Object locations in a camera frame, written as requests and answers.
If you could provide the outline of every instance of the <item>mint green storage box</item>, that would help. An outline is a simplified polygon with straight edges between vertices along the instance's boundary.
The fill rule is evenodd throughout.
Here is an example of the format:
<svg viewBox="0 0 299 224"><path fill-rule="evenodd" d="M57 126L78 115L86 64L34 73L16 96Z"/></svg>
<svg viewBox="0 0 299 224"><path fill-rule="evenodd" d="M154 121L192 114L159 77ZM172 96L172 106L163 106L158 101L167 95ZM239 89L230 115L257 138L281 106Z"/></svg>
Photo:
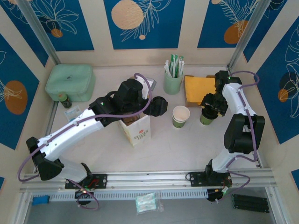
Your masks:
<svg viewBox="0 0 299 224"><path fill-rule="evenodd" d="M56 65L47 81L46 92L54 101L65 92L72 102L88 101L93 95L95 76L87 64Z"/></svg>

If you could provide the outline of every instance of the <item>paper cup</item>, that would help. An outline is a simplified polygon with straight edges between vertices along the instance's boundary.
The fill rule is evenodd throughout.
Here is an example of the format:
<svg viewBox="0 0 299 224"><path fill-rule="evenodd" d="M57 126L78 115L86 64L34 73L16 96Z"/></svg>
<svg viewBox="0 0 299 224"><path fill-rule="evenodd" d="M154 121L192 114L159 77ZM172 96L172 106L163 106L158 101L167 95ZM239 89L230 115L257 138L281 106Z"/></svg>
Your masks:
<svg viewBox="0 0 299 224"><path fill-rule="evenodd" d="M185 125L190 117L190 111L185 106L176 106L172 112L172 124L176 128L181 128Z"/></svg>
<svg viewBox="0 0 299 224"><path fill-rule="evenodd" d="M183 81L184 75L178 78L169 77L166 72L164 73L164 84L163 89L169 95L175 95L179 93L181 88L181 83Z"/></svg>
<svg viewBox="0 0 299 224"><path fill-rule="evenodd" d="M210 125L212 121L215 120L217 117L218 117L218 112L206 106L201 110L201 115L199 120L203 125Z"/></svg>

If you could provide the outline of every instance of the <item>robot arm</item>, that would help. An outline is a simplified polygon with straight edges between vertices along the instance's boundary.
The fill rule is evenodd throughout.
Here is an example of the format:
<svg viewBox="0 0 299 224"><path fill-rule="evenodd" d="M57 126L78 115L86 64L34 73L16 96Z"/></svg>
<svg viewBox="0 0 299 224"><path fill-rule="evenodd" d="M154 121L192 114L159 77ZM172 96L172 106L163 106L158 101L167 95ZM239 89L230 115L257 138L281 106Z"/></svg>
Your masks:
<svg viewBox="0 0 299 224"><path fill-rule="evenodd" d="M156 82L153 79L147 80L153 89ZM88 178L91 172L85 164L76 164L61 158L60 155L87 135L120 120L124 117L123 114L128 114L129 117L130 114L140 111L148 103L148 93L149 88L143 78L130 78L121 83L118 91L97 98L88 109L58 131L40 139L29 138L26 144L31 153L45 145L32 157L41 180L59 176L81 182ZM160 116L166 112L167 105L164 98L155 97L143 113Z"/></svg>
<svg viewBox="0 0 299 224"><path fill-rule="evenodd" d="M196 175L197 180L194 183L200 183L194 186L222 186L229 177L226 168L232 159L240 155L245 156L254 150L248 115L253 123L256 148L259 147L265 119L256 115L249 106L241 86L240 78L230 77L227 71L219 71L215 74L216 93L207 94L201 102L203 114L215 118L219 115L224 116L230 108L233 117L224 134L225 148L206 165L205 171L200 172L200 175L190 174L193 177Z"/></svg>

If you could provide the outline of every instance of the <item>white box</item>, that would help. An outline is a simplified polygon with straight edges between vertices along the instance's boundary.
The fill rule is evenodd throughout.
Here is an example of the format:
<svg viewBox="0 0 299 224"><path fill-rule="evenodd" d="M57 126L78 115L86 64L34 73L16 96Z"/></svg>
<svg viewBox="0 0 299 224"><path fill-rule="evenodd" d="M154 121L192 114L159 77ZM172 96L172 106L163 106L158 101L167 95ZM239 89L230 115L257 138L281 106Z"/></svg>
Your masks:
<svg viewBox="0 0 299 224"><path fill-rule="evenodd" d="M129 126L122 120L118 121L118 125L123 129L132 146L150 139L150 117L148 115L140 114L139 120Z"/></svg>

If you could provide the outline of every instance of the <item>metal frame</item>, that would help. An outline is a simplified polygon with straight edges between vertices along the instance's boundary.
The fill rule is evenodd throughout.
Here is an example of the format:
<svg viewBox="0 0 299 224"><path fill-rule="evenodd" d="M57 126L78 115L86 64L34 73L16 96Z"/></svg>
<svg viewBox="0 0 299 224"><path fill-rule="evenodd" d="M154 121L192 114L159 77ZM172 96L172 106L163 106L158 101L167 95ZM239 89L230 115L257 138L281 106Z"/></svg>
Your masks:
<svg viewBox="0 0 299 224"><path fill-rule="evenodd" d="M246 187L275 187L276 182L270 168L253 169L232 169L232 171L248 175L251 178ZM160 171L160 172L122 172L105 173L107 177L106 189L97 189L95 191L105 190L162 190L162 189L214 189L222 186L211 187L191 187L185 175L191 171ZM233 186L238 188L247 181L247 178L237 175L231 175ZM23 182L20 192L74 192L74 190L64 189L65 180L53 179L53 181L41 181L39 178L28 182Z"/></svg>
<svg viewBox="0 0 299 224"><path fill-rule="evenodd" d="M240 55L243 53L270 2L271 0L259 1L228 63L229 71L234 67Z"/></svg>
<svg viewBox="0 0 299 224"><path fill-rule="evenodd" d="M23 13L24 17L28 21L38 40L41 42L42 46L54 61L55 64L60 64L60 60L56 54L55 48L52 45L49 37L44 31L42 25L40 24L37 16L35 15L30 4L26 0L16 0L18 7ZM257 5L252 17L240 38L239 43L235 48L235 52L230 59L227 69L230 71L236 64L238 58L245 49L248 41L253 35L258 23L260 22L265 10L267 9L271 0L260 1ZM50 114L50 119L46 128L46 135L50 134L54 117L56 114L58 102L53 103L52 111ZM246 187L265 187L268 199L274 213L274 217L277 223L288 224L290 223L287 213L284 209L280 194L277 189L277 185L270 168L263 168L263 159L258 155L258 164L260 168L255 169L236 169L232 170L234 172L243 173L251 178L250 183ZM115 195L118 192L124 194L124 192L136 192L139 193L147 192L148 190L159 190L165 192L165 196L168 196L168 192L182 193L184 196L190 192L202 192L206 189L217 188L220 186L213 187L191 187L190 182L185 179L185 175L190 171L164 171L164 172L123 172L123 173L107 173L107 188L98 189L95 194L98 195ZM32 176L33 174L26 174L25 177ZM233 188L238 188L244 182L246 178L232 175L232 181L234 185ZM26 221L26 214L28 212L29 203L33 196L38 196L42 194L52 195L52 200L63 201L65 197L67 200L74 200L70 197L74 190L64 189L65 180L54 179L53 181L42 182L38 178L31 180L29 182L23 182L21 185L20 193L18 195L18 206L15 210L15 215L11 220L11 224L22 224ZM190 198L198 198L196 194L190 194Z"/></svg>
<svg viewBox="0 0 299 224"><path fill-rule="evenodd" d="M49 57L55 64L61 64L52 42L50 41L46 31L43 29L43 26L39 22L30 3L26 0L16 0L16 3Z"/></svg>

